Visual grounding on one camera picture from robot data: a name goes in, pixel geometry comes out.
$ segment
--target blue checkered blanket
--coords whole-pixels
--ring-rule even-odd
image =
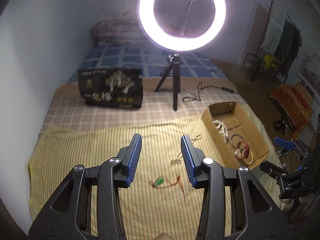
[[[139,68],[143,71],[143,77],[159,77],[170,64],[169,54],[170,52],[151,43],[97,46],[89,53],[79,69]],[[182,77],[227,79],[222,70],[199,51],[180,54],[180,72]],[[70,82],[77,81],[78,76],[75,73]]]

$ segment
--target black bag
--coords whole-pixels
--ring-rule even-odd
[[[141,108],[142,70],[78,70],[79,91],[89,105]]]

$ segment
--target screw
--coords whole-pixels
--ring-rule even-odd
[[[118,163],[120,160],[119,160],[119,158],[112,158],[112,159],[110,159],[110,163],[112,163],[112,164],[116,164],[116,163]]]
[[[211,158],[204,158],[203,159],[203,163],[207,164],[207,165],[210,165],[213,163],[213,159]]]
[[[73,169],[75,171],[82,171],[83,170],[83,166],[82,165],[76,165]]]
[[[245,166],[241,166],[241,167],[239,167],[239,171],[241,171],[241,172],[248,172],[249,169],[248,169],[247,167],[245,167]]]

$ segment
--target gray cloth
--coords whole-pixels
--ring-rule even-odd
[[[277,60],[285,61],[289,55],[292,38],[294,34],[295,27],[288,21],[285,21],[284,29],[280,38],[280,42],[275,52],[275,58]]]
[[[281,65],[279,66],[279,71],[283,75],[287,75],[292,63],[298,56],[299,48],[302,46],[302,40],[300,32],[297,28],[294,28],[293,35],[291,39],[290,49],[289,53],[286,58],[283,58],[283,61],[281,62]]]

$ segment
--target black tripod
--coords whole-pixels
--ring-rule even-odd
[[[187,0],[187,9],[185,11],[185,15],[183,18],[182,28],[180,32],[180,37],[184,35],[184,30],[186,28],[188,14],[190,10],[191,3],[195,0]],[[173,54],[173,56],[169,56],[170,65],[164,72],[155,92],[158,92],[160,87],[162,86],[165,79],[168,77],[171,70],[173,71],[173,109],[177,111],[178,109],[178,92],[180,92],[180,55],[179,53]]]
[[[165,70],[155,92],[158,92],[162,86],[165,79],[168,77],[171,70],[173,71],[173,109],[177,111],[178,109],[178,92],[180,92],[180,55],[175,53],[173,56],[169,57],[171,62],[169,67]]]

